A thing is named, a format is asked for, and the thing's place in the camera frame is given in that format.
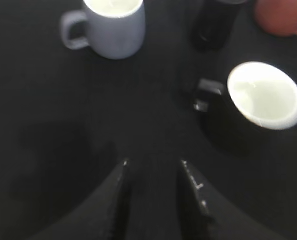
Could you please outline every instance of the mug rim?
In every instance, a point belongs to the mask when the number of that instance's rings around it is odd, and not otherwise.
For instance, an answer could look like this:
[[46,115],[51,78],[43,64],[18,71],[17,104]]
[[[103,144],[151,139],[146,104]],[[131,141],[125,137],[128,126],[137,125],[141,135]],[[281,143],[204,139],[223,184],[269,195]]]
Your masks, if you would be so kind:
[[[233,90],[231,88],[231,83],[234,81],[234,75],[236,74],[237,70],[249,66],[249,65],[262,65],[260,67],[269,67],[273,71],[275,71],[279,75],[283,75],[283,81],[286,82],[286,84],[289,85],[290,89],[292,89],[292,92],[294,93],[295,96],[295,104],[294,108],[292,111],[288,112],[286,116],[277,118],[277,119],[267,119],[263,117],[258,117],[252,114],[251,112],[247,111],[244,109],[240,103],[236,100],[233,94]],[[233,68],[233,70],[230,72],[228,78],[227,78],[227,89],[229,93],[229,97],[234,103],[234,106],[238,109],[238,111],[244,115],[245,118],[247,118],[249,121],[252,123],[266,129],[271,129],[271,130],[284,130],[291,128],[297,124],[297,84],[282,70],[278,69],[277,67],[274,67],[270,64],[264,63],[264,62],[259,62],[259,61],[248,61],[241,63],[237,65],[236,67]]]
[[125,17],[128,17],[128,16],[131,16],[134,13],[136,13],[140,9],[140,7],[142,6],[142,4],[143,4],[143,0],[138,0],[138,3],[135,5],[134,8],[132,8],[129,11],[126,11],[123,14],[117,15],[117,14],[105,14],[103,12],[96,11],[93,7],[90,6],[89,1],[90,0],[83,0],[84,4],[88,7],[88,9],[90,9],[93,13],[95,13],[97,15],[100,15],[100,16],[105,17],[105,18],[110,18],[110,19],[121,19],[121,18],[125,18]]

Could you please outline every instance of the white mug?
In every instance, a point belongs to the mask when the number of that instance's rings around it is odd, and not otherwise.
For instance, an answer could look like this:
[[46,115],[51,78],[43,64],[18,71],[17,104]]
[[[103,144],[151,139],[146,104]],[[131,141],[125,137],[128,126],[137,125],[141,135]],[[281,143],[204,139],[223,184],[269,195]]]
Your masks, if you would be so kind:
[[[74,24],[86,22],[85,36],[70,39]],[[143,0],[83,0],[82,10],[65,13],[60,20],[64,45],[72,50],[90,46],[108,59],[124,59],[135,54],[145,37]]]

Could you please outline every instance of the cup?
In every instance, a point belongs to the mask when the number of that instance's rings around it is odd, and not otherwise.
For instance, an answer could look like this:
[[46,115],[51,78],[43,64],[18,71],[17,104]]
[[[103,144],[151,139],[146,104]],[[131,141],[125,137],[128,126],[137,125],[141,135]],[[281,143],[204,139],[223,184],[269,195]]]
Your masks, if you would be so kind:
[[257,0],[254,18],[269,34],[297,35],[297,0]]
[[[70,39],[73,25],[85,22],[85,36]],[[60,36],[72,50],[90,46],[108,59],[135,54],[145,36],[143,0],[83,0],[82,10],[65,13],[60,19]]]
[[195,48],[201,51],[222,48],[246,1],[204,0],[191,31],[191,41]]
[[283,71],[263,62],[235,67],[227,84],[201,79],[194,108],[216,146],[249,154],[282,130],[297,124],[297,85]]

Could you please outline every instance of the orange mug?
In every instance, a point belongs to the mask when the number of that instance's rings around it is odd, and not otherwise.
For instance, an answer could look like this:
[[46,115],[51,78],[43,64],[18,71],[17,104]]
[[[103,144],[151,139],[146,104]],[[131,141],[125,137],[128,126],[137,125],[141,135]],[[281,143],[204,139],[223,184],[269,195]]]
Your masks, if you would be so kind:
[[254,17],[267,33],[297,35],[297,0],[257,0]]

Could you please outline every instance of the black tablecloth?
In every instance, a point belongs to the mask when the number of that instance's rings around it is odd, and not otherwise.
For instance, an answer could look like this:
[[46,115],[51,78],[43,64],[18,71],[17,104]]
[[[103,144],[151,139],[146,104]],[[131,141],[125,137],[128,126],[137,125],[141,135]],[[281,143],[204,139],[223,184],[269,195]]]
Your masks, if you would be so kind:
[[129,239],[180,239],[180,157],[249,216],[297,239],[297,126],[234,157],[207,140],[179,91],[202,76],[224,83],[245,61],[277,66],[297,83],[297,38],[263,33],[251,1],[221,51],[198,53],[187,36],[200,1],[144,2],[142,49],[114,61],[63,47],[59,18],[79,0],[0,1],[0,240],[54,223],[124,157],[136,179]]

